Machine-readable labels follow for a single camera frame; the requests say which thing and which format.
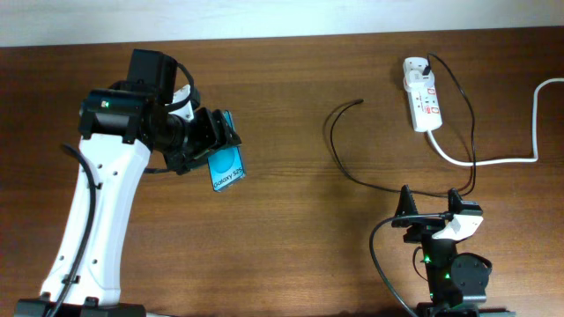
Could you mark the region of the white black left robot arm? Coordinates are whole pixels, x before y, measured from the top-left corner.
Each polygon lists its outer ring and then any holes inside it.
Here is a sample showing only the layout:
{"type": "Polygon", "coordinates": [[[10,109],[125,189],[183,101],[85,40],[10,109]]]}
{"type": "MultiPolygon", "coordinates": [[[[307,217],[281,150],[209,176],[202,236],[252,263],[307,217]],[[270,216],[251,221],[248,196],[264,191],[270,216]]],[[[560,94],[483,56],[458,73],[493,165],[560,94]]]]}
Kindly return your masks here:
{"type": "Polygon", "coordinates": [[[189,93],[98,89],[83,101],[77,185],[56,260],[37,299],[21,299],[17,316],[137,316],[140,304],[121,302],[122,247],[138,183],[154,151],[179,175],[218,151],[241,144],[229,112],[196,107],[189,93]]]}

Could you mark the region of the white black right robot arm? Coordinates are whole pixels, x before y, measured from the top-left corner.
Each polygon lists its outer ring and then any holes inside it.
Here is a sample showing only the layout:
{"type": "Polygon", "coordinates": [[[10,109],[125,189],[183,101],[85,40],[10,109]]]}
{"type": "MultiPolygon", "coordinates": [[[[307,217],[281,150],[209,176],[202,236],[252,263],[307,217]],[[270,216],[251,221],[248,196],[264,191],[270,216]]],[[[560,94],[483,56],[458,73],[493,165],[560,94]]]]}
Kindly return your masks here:
{"type": "Polygon", "coordinates": [[[412,192],[403,186],[393,227],[406,230],[404,242],[423,251],[429,303],[419,303],[421,316],[514,316],[505,308],[482,309],[493,264],[474,253],[460,253],[456,246],[469,239],[483,222],[478,203],[464,200],[456,189],[448,193],[448,209],[437,215],[418,213],[412,192]]]}

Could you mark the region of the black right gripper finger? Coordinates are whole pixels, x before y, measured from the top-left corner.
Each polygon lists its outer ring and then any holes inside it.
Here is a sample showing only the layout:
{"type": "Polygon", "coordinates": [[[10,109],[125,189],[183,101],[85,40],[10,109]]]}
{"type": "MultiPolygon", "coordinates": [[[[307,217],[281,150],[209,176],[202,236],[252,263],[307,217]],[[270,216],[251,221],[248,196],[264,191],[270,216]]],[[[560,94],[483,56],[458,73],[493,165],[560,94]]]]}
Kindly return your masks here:
{"type": "Polygon", "coordinates": [[[397,215],[399,217],[403,217],[414,216],[418,214],[419,212],[409,186],[403,185],[400,190],[400,197],[397,205],[397,215]]]}
{"type": "Polygon", "coordinates": [[[451,188],[448,192],[448,212],[452,214],[463,214],[474,211],[472,202],[467,202],[462,199],[458,190],[451,188]]]}

